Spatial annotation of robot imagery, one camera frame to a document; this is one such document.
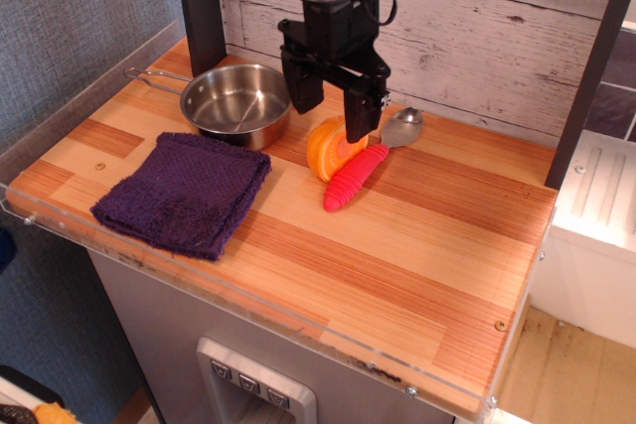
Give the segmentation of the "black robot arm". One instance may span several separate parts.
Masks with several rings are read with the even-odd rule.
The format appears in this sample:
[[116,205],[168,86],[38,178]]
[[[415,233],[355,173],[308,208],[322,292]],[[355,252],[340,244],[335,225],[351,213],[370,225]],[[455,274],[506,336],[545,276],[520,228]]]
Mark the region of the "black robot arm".
[[380,0],[301,0],[304,20],[283,20],[281,61],[295,109],[304,114],[324,100],[326,82],[344,95],[347,141],[356,143],[375,130],[387,104],[391,69],[374,42],[385,21]]

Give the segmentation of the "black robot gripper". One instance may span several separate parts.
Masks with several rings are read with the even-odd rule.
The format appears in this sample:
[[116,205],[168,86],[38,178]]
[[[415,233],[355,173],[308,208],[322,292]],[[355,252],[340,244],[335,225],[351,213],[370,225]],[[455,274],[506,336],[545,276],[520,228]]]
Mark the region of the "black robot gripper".
[[375,51],[380,0],[302,0],[304,18],[278,23],[281,62],[292,105],[305,114],[324,100],[323,84],[344,91],[346,137],[376,130],[390,104],[391,69]]

